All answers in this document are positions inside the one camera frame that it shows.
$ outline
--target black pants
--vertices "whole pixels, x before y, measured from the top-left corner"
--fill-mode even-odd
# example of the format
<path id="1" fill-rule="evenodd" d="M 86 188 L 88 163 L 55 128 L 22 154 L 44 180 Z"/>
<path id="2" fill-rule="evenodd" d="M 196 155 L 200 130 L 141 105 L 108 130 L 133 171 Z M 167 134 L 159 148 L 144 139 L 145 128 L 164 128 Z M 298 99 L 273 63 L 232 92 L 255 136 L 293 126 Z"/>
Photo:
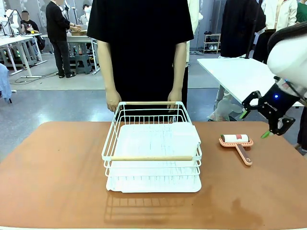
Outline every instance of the black pants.
<path id="1" fill-rule="evenodd" d="M 300 129 L 297 136 L 297 143 L 302 146 L 302 149 L 307 150 L 307 109 L 304 107 L 301 116 Z"/>
<path id="2" fill-rule="evenodd" d="M 186 67 L 184 71 L 184 78 L 182 84 L 182 103 L 184 104 L 185 108 L 187 108 L 188 104 L 188 81 L 189 81 L 189 68 Z"/>
<path id="3" fill-rule="evenodd" d="M 69 60 L 69 50 L 66 41 L 51 41 L 54 50 L 59 75 L 71 75 L 71 64 Z"/>
<path id="4" fill-rule="evenodd" d="M 268 42 L 274 32 L 264 32 L 258 38 L 253 59 L 267 64 L 268 62 Z"/>

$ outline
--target black t-shirt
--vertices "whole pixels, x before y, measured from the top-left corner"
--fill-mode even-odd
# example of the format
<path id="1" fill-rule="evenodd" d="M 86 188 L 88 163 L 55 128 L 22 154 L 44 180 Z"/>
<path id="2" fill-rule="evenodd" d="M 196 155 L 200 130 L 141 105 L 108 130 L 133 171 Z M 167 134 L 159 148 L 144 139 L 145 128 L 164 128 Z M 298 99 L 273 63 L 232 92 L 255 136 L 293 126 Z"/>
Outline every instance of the black t-shirt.
<path id="1" fill-rule="evenodd" d="M 188 2 L 94 0 L 87 35 L 110 44 L 123 101 L 167 101 L 175 46 L 193 39 Z"/>
<path id="2" fill-rule="evenodd" d="M 52 1 L 46 7 L 46 20 L 49 40 L 66 41 L 66 30 L 70 28 L 70 22 L 63 17 L 59 6 Z"/>
<path id="3" fill-rule="evenodd" d="M 227 0 L 223 13 L 221 56 L 237 58 L 246 54 L 256 19 L 256 0 Z M 260 9 L 256 32 L 265 27 L 265 15 Z"/>
<path id="4" fill-rule="evenodd" d="M 20 21 L 20 25 L 21 25 L 21 24 L 25 24 L 25 27 L 24 27 L 24 28 L 25 28 L 25 31 L 26 31 L 27 34 L 30 34 L 30 33 L 31 33 L 30 31 L 27 31 L 27 27 L 30 27 L 30 25 L 32 25 L 32 28 L 33 28 L 34 30 L 39 31 L 37 24 L 36 24 L 34 21 L 32 21 L 32 20 L 28 20 L 28 21 L 21 20 L 21 21 Z"/>

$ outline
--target shoe rack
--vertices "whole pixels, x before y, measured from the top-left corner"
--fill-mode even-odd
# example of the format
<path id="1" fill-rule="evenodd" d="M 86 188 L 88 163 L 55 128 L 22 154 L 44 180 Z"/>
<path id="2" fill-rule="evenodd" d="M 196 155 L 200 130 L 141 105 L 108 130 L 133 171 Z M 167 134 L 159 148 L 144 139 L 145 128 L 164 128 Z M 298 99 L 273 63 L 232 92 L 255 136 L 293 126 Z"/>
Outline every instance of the shoe rack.
<path id="1" fill-rule="evenodd" d="M 203 52 L 216 52 L 217 54 L 221 51 L 221 34 L 210 34 L 205 33 L 205 41 L 203 46 Z"/>

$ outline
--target white coat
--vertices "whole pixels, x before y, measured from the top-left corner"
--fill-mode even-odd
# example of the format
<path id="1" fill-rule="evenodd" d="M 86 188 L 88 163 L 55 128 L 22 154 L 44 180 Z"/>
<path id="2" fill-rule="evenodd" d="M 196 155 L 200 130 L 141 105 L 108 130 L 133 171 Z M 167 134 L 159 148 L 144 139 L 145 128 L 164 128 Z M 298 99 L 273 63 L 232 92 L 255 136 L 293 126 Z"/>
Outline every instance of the white coat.
<path id="1" fill-rule="evenodd" d="M 275 28 L 278 0 L 264 0 L 261 7 L 266 16 L 267 29 Z M 284 29 L 296 23 L 297 0 L 284 0 L 278 16 L 276 30 Z"/>
<path id="2" fill-rule="evenodd" d="M 199 19 L 199 10 L 200 10 L 200 0 L 188 0 L 188 5 L 191 16 L 192 29 L 193 33 L 195 34 L 199 22 L 198 19 Z M 190 41 L 187 42 L 187 62 L 189 62 L 189 58 L 190 58 Z"/>

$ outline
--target person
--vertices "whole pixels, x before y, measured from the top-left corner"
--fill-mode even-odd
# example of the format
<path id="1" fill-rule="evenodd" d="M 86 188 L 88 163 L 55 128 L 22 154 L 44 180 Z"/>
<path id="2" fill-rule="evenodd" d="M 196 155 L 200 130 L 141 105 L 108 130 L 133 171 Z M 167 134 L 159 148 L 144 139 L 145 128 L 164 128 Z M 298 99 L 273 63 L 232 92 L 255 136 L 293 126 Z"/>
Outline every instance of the person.
<path id="1" fill-rule="evenodd" d="M 194 37 L 187 0 L 94 0 L 87 35 L 98 41 L 110 111 L 120 101 L 182 100 L 187 41 Z"/>
<path id="2" fill-rule="evenodd" d="M 307 22 L 307 0 L 301 0 L 297 6 L 297 22 L 303 23 Z M 300 152 L 305 155 L 307 158 L 307 108 L 304 107 L 301 121 L 300 121 L 300 129 L 297 135 L 297 144 L 295 145 L 297 150 L 301 150 Z"/>
<path id="3" fill-rule="evenodd" d="M 307 0 L 301 0 L 297 5 L 296 21 L 299 23 L 307 22 Z"/>
<path id="4" fill-rule="evenodd" d="M 22 34 L 26 33 L 26 34 L 31 34 L 31 32 L 33 31 L 34 34 L 39 34 L 39 29 L 38 29 L 38 26 L 37 24 L 30 20 L 30 14 L 28 11 L 22 11 L 21 13 L 21 18 L 22 20 L 20 21 L 20 25 L 21 25 L 21 32 Z M 36 39 L 35 38 L 32 38 L 31 39 L 31 45 L 33 45 L 33 49 L 34 49 L 34 52 L 35 52 L 35 55 L 36 55 L 36 59 L 38 61 L 40 61 L 40 58 L 39 58 L 39 51 L 36 47 Z"/>
<path id="5" fill-rule="evenodd" d="M 188 0 L 189 12 L 192 23 L 193 34 L 195 34 L 199 23 L 199 0 Z M 182 103 L 187 108 L 188 105 L 188 81 L 189 81 L 189 57 L 190 57 L 190 41 L 187 42 L 187 62 L 186 69 L 184 71 L 183 87 L 182 87 Z"/>
<path id="6" fill-rule="evenodd" d="M 264 0 L 261 7 L 266 16 L 266 28 L 258 38 L 253 58 L 267 64 L 268 41 L 276 31 L 295 25 L 297 0 Z"/>
<path id="7" fill-rule="evenodd" d="M 86 23 L 88 22 L 88 20 L 87 20 L 87 17 L 86 17 L 86 14 L 85 14 L 85 8 L 86 7 L 90 7 L 88 4 L 84 4 L 83 5 L 83 12 L 84 12 L 84 15 L 82 15 L 81 17 L 80 17 L 80 21 L 81 21 L 81 24 L 82 25 L 86 25 Z"/>
<path id="8" fill-rule="evenodd" d="M 221 29 L 221 56 L 220 58 L 238 58 L 246 54 L 255 19 L 258 32 L 265 27 L 265 16 L 260 11 L 258 18 L 256 13 L 259 8 L 256 0 L 227 0 L 225 3 L 222 29 Z M 220 85 L 214 103 L 214 111 L 222 99 L 231 100 L 232 96 Z"/>
<path id="9" fill-rule="evenodd" d="M 69 49 L 67 44 L 66 30 L 81 31 L 81 26 L 70 23 L 63 17 L 59 5 L 63 5 L 64 0 L 51 0 L 46 7 L 47 19 L 47 34 L 54 49 L 54 57 L 57 68 L 59 70 L 59 77 L 71 78 L 76 76 L 71 71 Z"/>

